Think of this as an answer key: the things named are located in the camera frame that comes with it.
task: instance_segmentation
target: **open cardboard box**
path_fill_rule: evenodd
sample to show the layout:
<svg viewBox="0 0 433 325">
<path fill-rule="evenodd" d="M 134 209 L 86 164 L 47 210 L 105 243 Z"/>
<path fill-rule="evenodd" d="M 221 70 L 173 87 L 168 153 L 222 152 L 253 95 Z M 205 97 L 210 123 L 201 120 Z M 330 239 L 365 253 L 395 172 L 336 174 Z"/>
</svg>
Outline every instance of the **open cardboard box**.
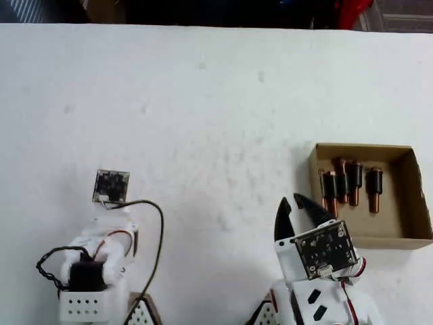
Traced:
<svg viewBox="0 0 433 325">
<path fill-rule="evenodd" d="M 345 220 L 357 247 L 417 249 L 433 243 L 432 225 L 421 186 L 415 152 L 409 146 L 363 144 L 317 144 L 309 158 L 313 198 L 322 195 L 319 169 L 334 170 L 332 159 L 357 160 L 363 165 L 359 206 L 339 204 L 339 219 Z M 379 213 L 369 212 L 365 174 L 372 167 L 383 170 Z"/>
</svg>

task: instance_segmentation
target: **wire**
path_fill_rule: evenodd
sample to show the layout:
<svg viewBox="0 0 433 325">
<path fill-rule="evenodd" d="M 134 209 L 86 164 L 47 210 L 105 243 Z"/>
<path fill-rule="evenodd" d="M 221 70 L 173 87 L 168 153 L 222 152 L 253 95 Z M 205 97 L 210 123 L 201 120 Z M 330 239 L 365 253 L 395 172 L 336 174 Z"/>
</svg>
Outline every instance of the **wire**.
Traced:
<svg viewBox="0 0 433 325">
<path fill-rule="evenodd" d="M 351 276 L 351 278 L 358 278 L 365 270 L 365 266 L 367 266 L 367 260 L 363 257 L 363 262 L 361 264 L 361 267 L 359 268 L 358 272 Z"/>
<path fill-rule="evenodd" d="M 341 281 L 341 287 L 343 288 L 344 294 L 347 297 L 347 304 L 349 306 L 350 314 L 352 315 L 353 318 L 353 324 L 359 325 L 357 313 L 355 312 L 355 308 L 353 307 L 352 301 L 350 300 L 349 295 L 347 294 L 346 285 L 343 281 Z"/>
<path fill-rule="evenodd" d="M 112 235 L 115 235 L 115 234 L 126 234 L 126 235 L 129 236 L 129 239 L 130 239 L 131 241 L 130 241 L 130 244 L 129 244 L 129 247 L 128 247 L 127 252 L 124 254 L 125 257 L 128 256 L 128 254 L 129 254 L 129 252 L 131 251 L 131 248 L 132 248 L 132 246 L 133 246 L 133 241 L 134 241 L 134 240 L 133 240 L 133 236 L 131 235 L 130 232 L 128 232 L 128 231 L 126 231 L 126 230 L 114 230 L 113 232 L 110 232 L 110 233 L 107 235 L 107 237 L 112 236 Z"/>
<path fill-rule="evenodd" d="M 125 257 L 128 256 L 128 254 L 129 254 L 129 252 L 131 251 L 131 248 L 132 248 L 132 246 L 133 246 L 133 241 L 134 241 L 134 240 L 133 240 L 133 236 L 131 235 L 130 232 L 128 232 L 128 231 L 126 231 L 126 230 L 114 230 L 113 232 L 110 232 L 110 233 L 106 234 L 105 237 L 109 237 L 109 236 L 111 236 L 111 235 L 115 235 L 115 234 L 126 234 L 126 235 L 129 236 L 129 239 L 130 239 L 131 241 L 130 241 L 130 243 L 129 243 L 129 247 L 128 247 L 126 253 L 124 254 Z M 102 241 L 101 241 L 101 243 L 99 244 L 99 246 L 96 248 L 95 254 L 93 255 L 93 259 L 96 258 L 96 255 L 99 253 L 99 250 L 101 249 L 101 247 L 102 247 L 105 243 L 106 243 L 105 240 L 102 240 Z"/>
<path fill-rule="evenodd" d="M 363 257 L 363 261 L 361 263 L 361 266 L 359 267 L 358 271 L 353 276 L 340 276 L 340 277 L 336 278 L 333 274 L 331 274 L 331 275 L 329 275 L 329 278 L 335 282 L 345 281 L 345 280 L 348 280 L 349 278 L 358 278 L 362 273 L 364 273 L 366 266 L 367 266 L 367 260 Z"/>
<path fill-rule="evenodd" d="M 106 208 L 107 210 L 116 210 L 116 209 L 122 209 L 125 207 L 129 207 L 130 205 L 134 205 L 134 204 L 150 204 L 152 205 L 156 210 L 158 210 L 159 214 L 160 214 L 160 219 L 161 219 L 161 228 L 160 228 L 160 238 L 159 238 L 159 243 L 158 243 L 158 250 L 156 251 L 156 258 L 155 258 L 155 264 L 154 264 L 154 268 L 152 270 L 152 273 L 150 274 L 149 279 L 146 282 L 146 285 L 144 286 L 144 289 L 141 291 L 140 295 L 135 299 L 135 304 L 134 306 L 131 308 L 131 311 L 129 312 L 128 317 L 126 318 L 126 320 L 124 321 L 124 325 L 128 324 L 128 321 L 130 320 L 136 306 L 138 305 L 138 303 L 140 302 L 140 300 L 144 300 L 144 296 L 146 294 L 147 289 L 149 288 L 150 284 L 152 283 L 152 280 L 155 277 L 155 273 L 156 270 L 158 269 L 158 264 L 160 261 L 160 255 L 161 255 L 161 248 L 162 248 L 162 240 L 164 238 L 164 213 L 162 212 L 162 209 L 159 207 L 159 205 L 157 205 L 155 202 L 152 202 L 150 200 L 136 200 L 136 201 L 130 201 L 130 202 L 126 202 L 126 203 L 120 203 L 118 205 L 115 205 L 113 207 L 109 207 L 105 204 L 105 202 L 101 202 L 102 206 L 104 208 Z"/>
<path fill-rule="evenodd" d="M 84 247 L 81 246 L 61 246 L 61 247 L 55 247 L 53 249 L 51 249 L 48 253 L 46 253 L 45 255 L 43 255 L 41 257 L 41 259 L 38 261 L 38 263 L 36 263 L 36 268 L 38 269 L 39 273 L 42 274 L 42 276 L 44 278 L 47 278 L 50 281 L 54 282 L 55 287 L 58 289 L 58 295 L 60 293 L 61 290 L 65 290 L 68 288 L 68 286 L 65 286 L 62 284 L 62 281 L 60 281 L 59 279 L 57 279 L 54 274 L 52 273 L 47 273 L 43 268 L 42 268 L 42 264 L 44 264 L 44 262 L 46 260 L 48 260 L 48 258 L 50 256 L 52 256 L 52 254 L 54 254 L 55 252 L 60 252 L 60 251 L 82 251 L 84 258 L 92 261 L 93 259 L 90 257 L 89 252 L 87 251 L 87 249 L 85 249 Z"/>
<path fill-rule="evenodd" d="M 93 259 L 96 258 L 96 255 L 99 253 L 99 250 L 101 249 L 101 247 L 102 247 L 105 243 L 106 243 L 105 240 L 102 240 L 102 241 L 99 243 L 98 247 L 96 248 L 95 254 L 93 254 Z"/>
</svg>

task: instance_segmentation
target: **white 3d-printed part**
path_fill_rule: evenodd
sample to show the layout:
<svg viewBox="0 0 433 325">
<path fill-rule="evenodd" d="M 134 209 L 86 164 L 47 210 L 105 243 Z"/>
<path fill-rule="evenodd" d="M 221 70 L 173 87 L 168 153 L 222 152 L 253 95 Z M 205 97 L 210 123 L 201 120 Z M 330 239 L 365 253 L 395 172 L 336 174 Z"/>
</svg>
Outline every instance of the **white 3d-printed part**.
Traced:
<svg viewBox="0 0 433 325">
<path fill-rule="evenodd" d="M 113 307 L 112 290 L 60 293 L 62 322 L 107 322 Z"/>
<path fill-rule="evenodd" d="M 131 319 L 128 321 L 128 325 L 154 325 L 144 301 L 140 301 L 138 306 L 136 306 Z"/>
<path fill-rule="evenodd" d="M 275 310 L 272 303 L 264 303 L 254 325 L 277 325 L 275 321 Z"/>
</svg>

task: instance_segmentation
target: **white table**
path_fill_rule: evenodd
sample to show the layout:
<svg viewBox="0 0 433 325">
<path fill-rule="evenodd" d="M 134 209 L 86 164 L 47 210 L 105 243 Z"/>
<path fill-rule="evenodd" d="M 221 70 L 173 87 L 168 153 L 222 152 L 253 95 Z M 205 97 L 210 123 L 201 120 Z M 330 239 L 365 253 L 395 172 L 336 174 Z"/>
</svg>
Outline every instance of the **white table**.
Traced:
<svg viewBox="0 0 433 325">
<path fill-rule="evenodd" d="M 166 213 L 150 288 L 165 324 L 250 317 L 281 277 L 277 205 L 308 194 L 315 142 L 412 145 L 432 206 L 431 35 L 47 24 L 0 26 L 0 40 L 2 324 L 55 324 L 35 263 L 94 214 L 98 168 L 130 171 L 129 199 Z M 159 223 L 131 215 L 140 290 Z M 433 246 L 361 252 L 359 286 L 388 324 L 431 324 Z"/>
</svg>

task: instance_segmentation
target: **copper pin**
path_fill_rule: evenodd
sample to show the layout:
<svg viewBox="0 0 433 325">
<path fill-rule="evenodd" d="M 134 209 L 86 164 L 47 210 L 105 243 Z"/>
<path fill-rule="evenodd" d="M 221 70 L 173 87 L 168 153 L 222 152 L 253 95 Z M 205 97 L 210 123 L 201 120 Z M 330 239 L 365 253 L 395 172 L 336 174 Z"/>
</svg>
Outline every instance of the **copper pin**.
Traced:
<svg viewBox="0 0 433 325">
<path fill-rule="evenodd" d="M 383 172 L 379 167 L 373 167 L 367 173 L 367 193 L 371 213 L 379 212 L 379 195 L 382 194 L 382 174 Z"/>
<path fill-rule="evenodd" d="M 326 202 L 326 188 L 325 188 L 325 181 L 323 179 L 323 175 L 325 174 L 325 171 L 323 169 L 319 169 L 319 180 L 320 180 L 320 188 L 321 188 L 321 194 L 322 194 L 322 208 L 327 210 L 327 202 Z"/>
<path fill-rule="evenodd" d="M 371 213 L 379 213 L 379 193 L 369 195 L 369 210 Z"/>
<path fill-rule="evenodd" d="M 346 173 L 346 160 L 337 158 L 335 162 L 337 170 L 337 185 L 338 185 L 338 199 L 340 203 L 346 204 L 348 202 L 349 185 Z"/>
<path fill-rule="evenodd" d="M 337 178 L 335 171 L 328 171 L 324 176 L 323 180 L 325 181 L 325 189 L 326 189 L 326 199 L 328 203 L 328 207 L 330 212 L 334 215 L 334 217 L 338 218 L 338 205 L 337 205 Z"/>
<path fill-rule="evenodd" d="M 357 207 L 359 205 L 359 188 L 363 185 L 363 165 L 357 161 L 352 161 L 347 167 L 349 204 L 352 207 Z"/>
</svg>

